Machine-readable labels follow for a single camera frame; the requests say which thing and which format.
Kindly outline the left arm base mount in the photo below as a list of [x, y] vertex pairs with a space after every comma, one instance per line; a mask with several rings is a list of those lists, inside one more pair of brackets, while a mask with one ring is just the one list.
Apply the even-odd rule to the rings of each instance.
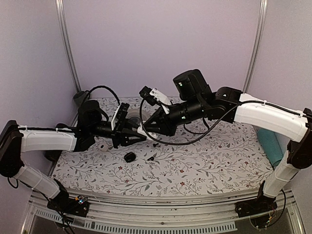
[[47, 208], [60, 213], [86, 217], [90, 207], [88, 197], [78, 195], [70, 198], [65, 187], [58, 180], [54, 179], [54, 181], [59, 186], [60, 192], [55, 198], [49, 199]]

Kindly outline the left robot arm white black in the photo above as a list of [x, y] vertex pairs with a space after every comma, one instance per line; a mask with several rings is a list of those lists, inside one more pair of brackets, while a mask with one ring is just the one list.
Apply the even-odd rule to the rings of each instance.
[[79, 107], [75, 127], [61, 124], [56, 128], [37, 128], [8, 121], [0, 135], [0, 174], [27, 184], [52, 199], [61, 211], [69, 211], [73, 204], [66, 189], [23, 163], [21, 154], [30, 151], [84, 152], [95, 143], [95, 137], [110, 138], [114, 148], [145, 141], [147, 137], [142, 134], [141, 126], [127, 119], [128, 108], [127, 103], [121, 103], [109, 120], [99, 102], [89, 100]]

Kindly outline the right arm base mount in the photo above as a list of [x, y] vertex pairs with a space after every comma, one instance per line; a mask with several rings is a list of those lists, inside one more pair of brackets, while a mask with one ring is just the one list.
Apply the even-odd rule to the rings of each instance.
[[235, 203], [235, 212], [239, 218], [251, 217], [251, 224], [257, 229], [267, 228], [275, 214], [277, 203], [275, 201], [257, 201], [255, 199]]

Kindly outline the white oval earbud case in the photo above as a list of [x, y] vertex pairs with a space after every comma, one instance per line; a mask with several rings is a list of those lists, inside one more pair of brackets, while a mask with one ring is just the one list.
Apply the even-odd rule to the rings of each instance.
[[139, 134], [141, 134], [141, 135], [144, 135], [145, 137], [147, 137], [147, 138], [150, 138], [150, 137], [152, 137], [152, 138], [157, 138], [157, 134], [156, 133], [152, 133], [152, 132], [147, 132], [147, 131], [145, 131], [143, 128], [142, 128], [142, 126], [139, 126], [138, 128], [137, 128], [137, 133], [139, 133]]

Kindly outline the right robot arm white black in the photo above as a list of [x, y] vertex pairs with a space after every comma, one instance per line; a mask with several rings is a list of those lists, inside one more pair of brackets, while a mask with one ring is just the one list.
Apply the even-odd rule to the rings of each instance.
[[216, 122], [246, 123], [282, 134], [289, 138], [287, 150], [272, 175], [258, 191], [252, 202], [255, 212], [261, 213], [271, 204], [283, 187], [302, 169], [312, 164], [312, 112], [295, 111], [257, 99], [238, 89], [219, 88], [213, 92], [198, 69], [186, 71], [173, 80], [181, 98], [172, 104], [158, 89], [143, 87], [140, 96], [157, 111], [141, 123], [144, 133], [173, 136], [179, 125], [200, 118]]

